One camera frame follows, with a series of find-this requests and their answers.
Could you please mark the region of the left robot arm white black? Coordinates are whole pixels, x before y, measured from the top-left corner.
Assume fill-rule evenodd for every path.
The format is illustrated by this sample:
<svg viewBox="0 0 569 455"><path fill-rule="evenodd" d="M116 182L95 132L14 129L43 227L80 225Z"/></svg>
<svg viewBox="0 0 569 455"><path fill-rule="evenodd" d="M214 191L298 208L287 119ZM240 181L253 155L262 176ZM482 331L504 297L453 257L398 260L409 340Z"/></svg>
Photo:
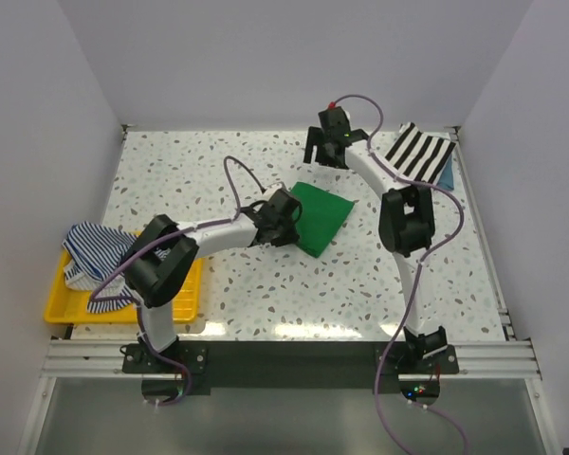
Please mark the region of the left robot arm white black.
<svg viewBox="0 0 569 455"><path fill-rule="evenodd" d="M137 314L145 362L167 372L178 361L172 301L196 260L235 248L295 244L302 214L302 202L279 188L239 208L231 218L181 226L167 215L155 217L120 261L126 285L140 297Z"/></svg>

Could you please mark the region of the green tank top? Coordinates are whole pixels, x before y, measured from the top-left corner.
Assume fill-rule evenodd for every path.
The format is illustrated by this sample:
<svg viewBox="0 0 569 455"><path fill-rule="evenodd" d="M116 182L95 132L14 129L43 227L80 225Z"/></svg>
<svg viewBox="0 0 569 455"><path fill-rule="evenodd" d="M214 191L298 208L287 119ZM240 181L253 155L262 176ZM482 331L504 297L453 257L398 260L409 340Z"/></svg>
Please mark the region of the green tank top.
<svg viewBox="0 0 569 455"><path fill-rule="evenodd" d="M313 258L319 258L348 218L355 203L313 185L297 182L292 194L302 204L296 224L297 246Z"/></svg>

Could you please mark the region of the blue white striped tank top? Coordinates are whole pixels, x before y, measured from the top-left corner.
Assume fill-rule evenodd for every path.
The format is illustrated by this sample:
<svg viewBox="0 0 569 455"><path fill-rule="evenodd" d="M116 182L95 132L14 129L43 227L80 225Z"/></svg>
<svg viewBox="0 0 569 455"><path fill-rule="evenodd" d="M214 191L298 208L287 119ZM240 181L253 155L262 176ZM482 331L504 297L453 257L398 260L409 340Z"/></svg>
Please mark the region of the blue white striped tank top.
<svg viewBox="0 0 569 455"><path fill-rule="evenodd" d="M64 267L66 287L93 292L119 267L122 256L136 238L134 233L90 222L74 225L63 240L63 247L71 257ZM140 295L125 283L122 275L118 275L94 300L89 300L86 312L119 311L133 299L141 301Z"/></svg>

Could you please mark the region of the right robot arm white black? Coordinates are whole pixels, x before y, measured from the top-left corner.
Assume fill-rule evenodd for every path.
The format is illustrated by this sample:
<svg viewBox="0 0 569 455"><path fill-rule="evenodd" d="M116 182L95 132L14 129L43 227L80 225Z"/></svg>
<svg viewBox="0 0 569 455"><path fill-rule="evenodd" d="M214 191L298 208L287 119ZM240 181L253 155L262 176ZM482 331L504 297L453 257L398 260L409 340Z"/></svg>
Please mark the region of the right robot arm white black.
<svg viewBox="0 0 569 455"><path fill-rule="evenodd" d="M350 169L379 196L379 239L395 258L406 301L404 345L393 348L387 358L399 358L410 370L423 373L436 362L437 353L447 348L422 258L435 233L431 189L413 184L386 158L371 151L369 135L351 127L342 107L330 104L319 112L319 120L318 127L308 129L303 161Z"/></svg>

